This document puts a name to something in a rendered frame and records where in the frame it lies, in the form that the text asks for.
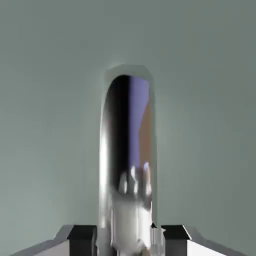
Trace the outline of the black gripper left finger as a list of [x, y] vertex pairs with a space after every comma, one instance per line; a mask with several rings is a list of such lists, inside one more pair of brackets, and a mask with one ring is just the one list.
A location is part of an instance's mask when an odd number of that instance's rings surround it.
[[45, 240], [10, 256], [98, 256], [97, 226], [65, 224], [53, 239]]

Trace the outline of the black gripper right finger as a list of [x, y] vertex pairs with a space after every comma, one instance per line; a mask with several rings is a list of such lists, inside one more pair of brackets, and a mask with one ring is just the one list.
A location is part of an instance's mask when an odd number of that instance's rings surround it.
[[165, 256], [243, 256], [242, 252], [204, 238], [188, 225], [162, 225]]

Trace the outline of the shiny curved metal drawer handle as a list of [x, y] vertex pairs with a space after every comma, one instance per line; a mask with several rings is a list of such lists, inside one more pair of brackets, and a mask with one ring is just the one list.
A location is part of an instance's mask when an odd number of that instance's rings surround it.
[[99, 132], [98, 256], [165, 256], [157, 221], [154, 79], [142, 65], [104, 76]]

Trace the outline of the grey-green drawer front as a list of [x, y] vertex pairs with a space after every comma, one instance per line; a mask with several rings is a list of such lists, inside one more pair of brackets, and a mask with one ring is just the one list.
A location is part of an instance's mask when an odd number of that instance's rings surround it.
[[0, 256], [98, 221], [121, 64], [154, 80], [158, 223], [256, 256], [256, 0], [0, 0]]

